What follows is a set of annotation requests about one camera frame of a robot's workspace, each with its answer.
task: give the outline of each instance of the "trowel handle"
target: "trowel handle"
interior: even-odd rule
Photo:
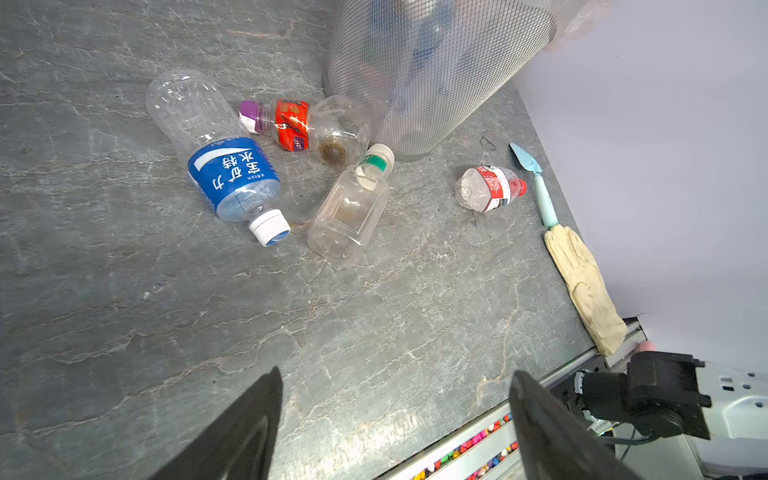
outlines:
[[[538,201],[538,209],[541,211],[541,221],[547,228],[554,227],[558,224],[558,216],[554,214],[552,199],[547,192],[547,186],[544,185],[544,178],[540,174],[534,174],[533,181],[536,185],[536,201]]]

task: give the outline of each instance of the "wire mesh trash can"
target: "wire mesh trash can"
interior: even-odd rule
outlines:
[[[326,95],[368,105],[372,140],[428,153],[590,0],[345,0]]]

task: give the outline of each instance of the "gray marble table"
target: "gray marble table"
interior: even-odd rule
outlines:
[[[428,157],[399,163],[363,265],[306,224],[335,172],[260,139],[293,234],[216,218],[144,110],[201,70],[233,104],[317,101],[330,0],[21,0],[0,17],[0,477],[146,478],[264,372],[284,375],[271,478],[371,478],[590,345],[533,195],[489,214],[455,179],[542,162],[504,86]]]

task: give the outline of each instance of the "empty bottle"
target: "empty bottle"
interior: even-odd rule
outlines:
[[[288,151],[309,150],[332,167],[360,161],[368,147],[368,107],[348,97],[328,97],[310,107],[305,101],[240,104],[240,120],[252,134],[271,136]]]
[[[464,208],[487,212],[525,195],[528,186],[515,172],[499,167],[470,168],[456,182],[456,200]]]
[[[339,176],[317,211],[307,241],[336,269],[354,265],[365,251],[389,199],[386,178],[394,164],[389,147],[373,145]]]
[[[274,202],[280,180],[214,83],[199,71],[168,71],[147,90],[147,111],[216,214],[248,227],[265,247],[290,227]]]

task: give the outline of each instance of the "glove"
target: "glove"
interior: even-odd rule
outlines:
[[[570,227],[562,225],[550,228],[544,242],[598,352],[612,355],[627,335],[627,324],[616,313],[592,253]]]

